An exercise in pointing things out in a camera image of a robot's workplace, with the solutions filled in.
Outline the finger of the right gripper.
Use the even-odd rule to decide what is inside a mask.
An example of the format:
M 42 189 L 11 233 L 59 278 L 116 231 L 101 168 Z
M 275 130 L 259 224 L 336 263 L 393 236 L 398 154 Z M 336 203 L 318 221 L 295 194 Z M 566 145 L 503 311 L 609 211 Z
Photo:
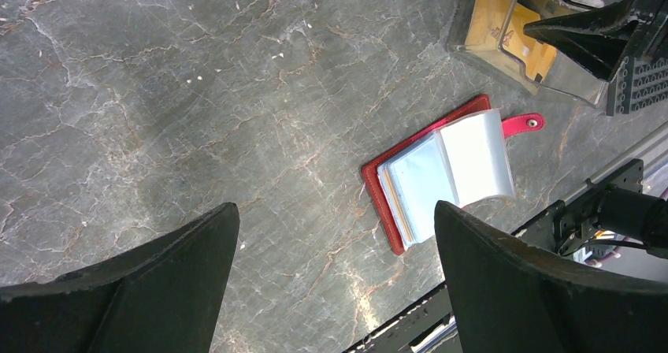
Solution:
M 624 58 L 651 63 L 667 59 L 667 0 L 621 0 L 528 23 L 523 32 L 610 82 Z

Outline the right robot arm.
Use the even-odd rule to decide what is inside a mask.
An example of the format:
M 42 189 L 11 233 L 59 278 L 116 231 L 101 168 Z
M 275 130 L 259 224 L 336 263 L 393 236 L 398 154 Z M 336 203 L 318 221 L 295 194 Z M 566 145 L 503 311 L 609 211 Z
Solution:
M 600 80 L 611 83 L 614 112 L 667 100 L 667 0 L 621 0 L 586 12 L 526 25 Z M 558 200 L 514 232 L 561 256 L 585 247 L 635 247 L 667 256 L 667 201 L 645 195 L 634 158 L 572 201 Z

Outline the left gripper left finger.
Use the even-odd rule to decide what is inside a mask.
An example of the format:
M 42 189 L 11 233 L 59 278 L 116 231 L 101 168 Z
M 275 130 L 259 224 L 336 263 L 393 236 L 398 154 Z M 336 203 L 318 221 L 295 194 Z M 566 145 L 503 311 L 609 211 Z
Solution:
M 1 290 L 4 352 L 207 352 L 239 233 L 223 203 L 47 283 Z

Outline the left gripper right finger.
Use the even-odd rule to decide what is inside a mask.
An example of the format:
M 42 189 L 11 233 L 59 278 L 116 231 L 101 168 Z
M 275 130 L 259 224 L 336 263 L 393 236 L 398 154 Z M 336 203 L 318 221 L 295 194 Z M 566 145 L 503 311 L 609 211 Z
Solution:
M 463 351 L 666 351 L 666 284 L 561 258 L 445 201 L 434 229 Z

